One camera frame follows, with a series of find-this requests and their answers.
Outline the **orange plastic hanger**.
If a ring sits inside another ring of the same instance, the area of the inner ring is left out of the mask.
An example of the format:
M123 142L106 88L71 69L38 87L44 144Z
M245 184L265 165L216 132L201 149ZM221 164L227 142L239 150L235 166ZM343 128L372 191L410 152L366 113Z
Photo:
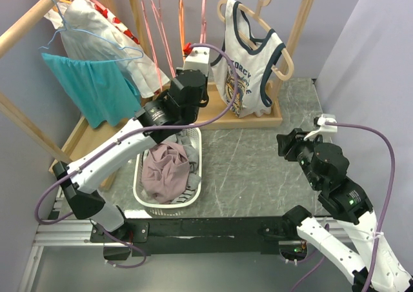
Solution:
M178 0L178 23L181 51L185 47L185 7L183 0Z

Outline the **thin pink wire hanger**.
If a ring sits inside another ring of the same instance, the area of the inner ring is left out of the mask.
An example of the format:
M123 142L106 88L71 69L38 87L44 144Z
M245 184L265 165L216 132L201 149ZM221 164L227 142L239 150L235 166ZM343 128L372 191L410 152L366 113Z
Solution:
M142 11L143 11L143 18L144 18L144 23L145 23L145 28L146 28L146 34L148 36L148 40L149 40L149 44L150 44L150 48L151 48L151 52L152 52L152 60L155 64L156 72L157 72L157 78L158 78L158 81L159 81L159 90L157 90L156 94L160 94L161 91L163 90L161 70L159 68L158 61L157 61L157 55L156 55L156 51L155 51L153 40L152 40L152 34L151 34L151 31L150 31L150 25L149 25L149 22L148 22L148 16L146 14L146 8L145 8L144 0L141 0L141 8L142 8Z

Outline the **black white striped tank top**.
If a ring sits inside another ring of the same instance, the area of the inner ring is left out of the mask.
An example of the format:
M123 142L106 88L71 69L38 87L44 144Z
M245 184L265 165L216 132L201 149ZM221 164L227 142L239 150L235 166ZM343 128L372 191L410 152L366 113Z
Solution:
M182 192L182 194L180 194L180 196L178 196L177 198L175 198L174 200L171 201L171 204L181 204L181 203L185 203L187 201L189 201L190 199L192 199L195 194L196 194L197 190L196 189L186 189L184 192Z

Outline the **thick pink plastic hanger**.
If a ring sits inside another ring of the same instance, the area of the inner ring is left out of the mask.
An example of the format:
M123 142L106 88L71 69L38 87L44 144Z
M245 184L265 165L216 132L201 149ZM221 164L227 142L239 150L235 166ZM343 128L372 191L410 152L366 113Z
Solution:
M201 2L201 33L200 33L200 43L206 42L207 34L207 21L206 21L206 3L207 0L202 0Z

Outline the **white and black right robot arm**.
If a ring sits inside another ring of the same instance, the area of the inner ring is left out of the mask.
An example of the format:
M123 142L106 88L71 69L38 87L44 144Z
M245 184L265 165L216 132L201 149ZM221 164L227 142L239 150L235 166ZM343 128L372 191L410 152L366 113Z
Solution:
M353 291L412 291L412 275L391 250L365 190L347 177L342 149L316 131L294 128L277 135L278 155L297 162L317 199L355 246L351 250L327 231L303 206L283 215L283 234L313 245L335 265Z

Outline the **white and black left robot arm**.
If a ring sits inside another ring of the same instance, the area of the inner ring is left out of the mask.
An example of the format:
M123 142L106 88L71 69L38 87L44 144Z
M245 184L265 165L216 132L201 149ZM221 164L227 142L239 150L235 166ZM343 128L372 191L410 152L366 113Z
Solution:
M127 238L129 226L123 212L103 198L99 185L128 160L195 122L199 108L208 101L207 83L207 74L182 70L169 89L147 103L109 140L77 161L59 161L53 166L57 179L69 176L61 187L77 219L92 219L113 241Z

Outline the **mauve tank top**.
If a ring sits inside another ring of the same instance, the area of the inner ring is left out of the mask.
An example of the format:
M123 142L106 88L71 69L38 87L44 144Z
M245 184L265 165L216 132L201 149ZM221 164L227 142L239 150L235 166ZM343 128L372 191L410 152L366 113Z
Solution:
M149 149L143 161L141 182L145 191L160 204L169 204L186 189L190 163L184 147L162 142Z

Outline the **white navy trimmed tank top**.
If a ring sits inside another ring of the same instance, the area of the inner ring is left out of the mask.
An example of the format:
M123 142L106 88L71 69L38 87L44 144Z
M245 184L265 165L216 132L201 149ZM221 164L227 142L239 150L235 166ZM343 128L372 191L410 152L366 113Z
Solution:
M285 44L272 28L263 38L254 37L241 2L227 0L222 51L231 58L237 79L232 76L227 60L221 56L210 65L225 104L232 100L234 85L238 83L237 95L230 109L237 117L250 114L260 117L271 112L272 100L266 93L266 84L284 48Z

